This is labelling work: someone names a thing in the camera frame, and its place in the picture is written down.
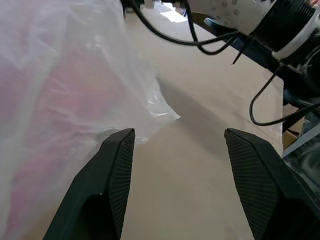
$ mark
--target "beige table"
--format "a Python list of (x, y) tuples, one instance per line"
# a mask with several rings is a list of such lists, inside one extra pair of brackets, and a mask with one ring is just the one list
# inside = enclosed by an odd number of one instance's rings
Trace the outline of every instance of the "beige table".
[[(143, 12), (159, 30), (191, 40), (187, 22), (170, 22), (158, 9)], [(181, 118), (135, 149), (122, 240), (252, 240), (224, 130), (254, 133), (281, 153), (281, 127), (256, 127), (248, 114), (250, 100), (271, 73), (246, 56), (231, 65), (238, 53), (232, 47), (207, 56), (159, 39), (134, 14), (126, 23), (132, 44), (154, 66), (166, 101)], [(213, 37), (196, 30), (202, 40)], [(263, 122), (282, 116), (279, 79), (254, 111)]]

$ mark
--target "cable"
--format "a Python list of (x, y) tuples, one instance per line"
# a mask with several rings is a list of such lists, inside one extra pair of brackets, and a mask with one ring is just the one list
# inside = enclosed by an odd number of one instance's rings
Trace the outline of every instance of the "cable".
[(234, 31), (234, 32), (229, 32), (226, 34), (223, 34), (221, 36), (218, 36), (216, 38), (213, 39), (209, 39), (209, 40), (205, 40), (205, 41), (184, 41), (184, 40), (179, 40), (179, 39), (175, 39), (172, 38), (166, 34), (161, 33), (159, 30), (157, 30), (144, 16), (144, 14), (141, 12), (140, 8), (138, 7), (137, 3), (135, 2), (135, 0), (128, 0), (130, 2), (130, 5), (133, 9), (133, 11), (135, 12), (135, 14), (138, 16), (138, 18), (140, 19), (140, 21), (155, 35), (157, 35), (158, 37), (167, 40), (171, 43), (174, 44), (179, 44), (179, 45), (185, 45), (185, 46), (203, 46), (203, 45), (207, 45), (207, 44), (212, 44), (215, 42), (219, 42), (221, 40), (230, 38), (230, 37), (234, 37), (234, 36), (238, 36), (240, 34), (239, 31)]
[(296, 137), (298, 137), (298, 136), (299, 136), (299, 132), (297, 132), (297, 131), (293, 131), (293, 130), (291, 130), (290, 128), (288, 128), (288, 129), (287, 129), (287, 131), (288, 131), (289, 133), (291, 133), (291, 134), (295, 135)]
[(304, 107), (288, 116), (285, 116), (283, 118), (280, 118), (278, 120), (274, 120), (274, 121), (270, 121), (270, 122), (258, 122), (256, 121), (254, 114), (253, 114), (253, 108), (254, 108), (254, 104), (255, 101), (257, 100), (257, 98), (261, 95), (261, 93), (269, 86), (269, 84), (272, 82), (272, 80), (275, 78), (277, 72), (282, 68), (282, 65), (279, 66), (275, 72), (273, 73), (273, 75), (269, 78), (269, 80), (265, 83), (265, 85), (260, 89), (260, 91), (253, 97), (252, 101), (250, 102), (250, 106), (249, 106), (249, 115), (250, 115), (250, 119), (251, 121), (258, 126), (270, 126), (270, 125), (274, 125), (274, 124), (279, 124), (282, 123), (284, 121), (294, 121), (295, 119), (301, 119), (302, 117), (304, 117), (306, 114), (308, 114), (309, 112), (312, 112), (314, 109), (320, 107), (320, 101), (318, 103), (315, 103), (311, 106), (307, 106)]
[[(187, 18), (188, 18), (188, 25), (189, 25), (189, 28), (190, 28), (190, 33), (191, 33), (191, 36), (193, 38), (193, 40), (195, 42), (198, 42), (198, 37), (197, 37), (197, 34), (196, 34), (196, 30), (195, 30), (195, 26), (194, 26), (194, 20), (193, 20), (193, 17), (192, 17), (192, 11), (191, 11), (191, 7), (189, 5), (189, 2), (188, 0), (184, 0), (184, 7), (185, 7), (185, 11), (186, 11), (186, 14), (187, 14)], [(223, 52), (227, 47), (230, 46), (230, 44), (236, 39), (236, 37), (231, 37), (229, 40), (226, 41), (226, 43), (221, 47), (219, 48), (218, 50), (215, 50), (215, 51), (208, 51), (206, 49), (204, 49), (201, 45), (198, 45), (197, 48), (203, 52), (204, 54), (206, 55), (217, 55), (217, 54), (220, 54), (221, 52)]]
[(243, 47), (240, 49), (238, 55), (235, 57), (235, 59), (233, 60), (232, 64), (235, 64), (239, 58), (241, 57), (241, 55), (245, 52), (246, 48), (250, 45), (250, 43), (252, 42), (253, 38), (249, 37), (249, 39), (246, 40), (245, 44), (243, 45)]

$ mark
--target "pink object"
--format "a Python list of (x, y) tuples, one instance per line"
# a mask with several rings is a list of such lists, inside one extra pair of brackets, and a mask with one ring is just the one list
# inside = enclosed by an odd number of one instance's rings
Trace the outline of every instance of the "pink object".
[(110, 130), (178, 118), (134, 53), (118, 0), (0, 2), (0, 237), (23, 239)]

